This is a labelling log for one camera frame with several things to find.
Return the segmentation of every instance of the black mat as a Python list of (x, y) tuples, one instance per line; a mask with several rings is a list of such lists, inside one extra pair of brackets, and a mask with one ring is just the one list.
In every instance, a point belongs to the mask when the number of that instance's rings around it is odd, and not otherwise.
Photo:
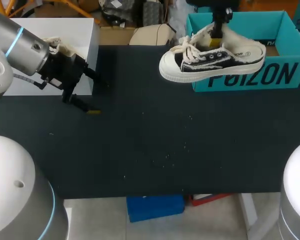
[(85, 115), (60, 96), (4, 97), (0, 135), (66, 199), (280, 191), (300, 144), (300, 87), (195, 93), (160, 77), (163, 47), (104, 46), (108, 94)]

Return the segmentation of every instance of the white rubber sole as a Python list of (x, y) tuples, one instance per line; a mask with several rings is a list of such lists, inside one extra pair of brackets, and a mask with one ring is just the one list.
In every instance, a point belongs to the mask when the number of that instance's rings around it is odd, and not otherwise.
[(209, 71), (199, 71), (199, 72), (167, 72), (165, 68), (162, 66), (163, 61), (160, 60), (159, 63), (159, 71), (162, 77), (165, 79), (176, 82), (176, 83), (194, 83), (201, 81), (203, 79), (222, 76), (222, 75), (245, 75), (245, 74), (253, 74), (260, 70), (262, 65), (264, 64), (265, 59), (249, 64), (249, 65), (241, 65), (241, 66), (231, 66), (223, 69), (217, 70), (209, 70)]

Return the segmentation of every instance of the white box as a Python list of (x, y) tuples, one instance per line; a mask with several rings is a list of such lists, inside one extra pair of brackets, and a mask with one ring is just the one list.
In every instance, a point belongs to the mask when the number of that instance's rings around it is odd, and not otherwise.
[[(99, 49), (99, 26), (94, 23), (93, 18), (12, 18), (12, 20), (41, 39), (61, 38), (63, 42), (74, 47), (86, 59), (91, 69), (96, 69)], [(13, 72), (36, 82), (43, 82), (38, 73), (33, 76), (27, 76), (16, 69), (13, 69)], [(91, 95), (92, 89), (92, 79), (83, 74), (73, 93)], [(61, 95), (62, 92), (62, 90), (50, 84), (43, 90), (40, 90), (33, 84), (14, 78), (12, 85), (4, 95), (46, 96)]]

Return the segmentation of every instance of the shoe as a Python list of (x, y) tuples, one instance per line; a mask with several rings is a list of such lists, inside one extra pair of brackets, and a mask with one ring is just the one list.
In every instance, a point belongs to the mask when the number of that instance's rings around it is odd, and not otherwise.
[(160, 74), (169, 81), (193, 83), (215, 76), (253, 74), (260, 70), (265, 61), (266, 46), (235, 33), (224, 24), (221, 46), (210, 48), (209, 32), (213, 26), (214, 23), (209, 24), (191, 38), (180, 38), (180, 45), (162, 56)]

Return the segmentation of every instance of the shoe toe cap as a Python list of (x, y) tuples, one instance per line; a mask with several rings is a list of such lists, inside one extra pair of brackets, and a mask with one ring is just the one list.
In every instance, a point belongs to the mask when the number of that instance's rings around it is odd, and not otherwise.
[(178, 72), (180, 73), (180, 67), (176, 63), (175, 54), (171, 51), (167, 51), (160, 60), (160, 68), (165, 72)]

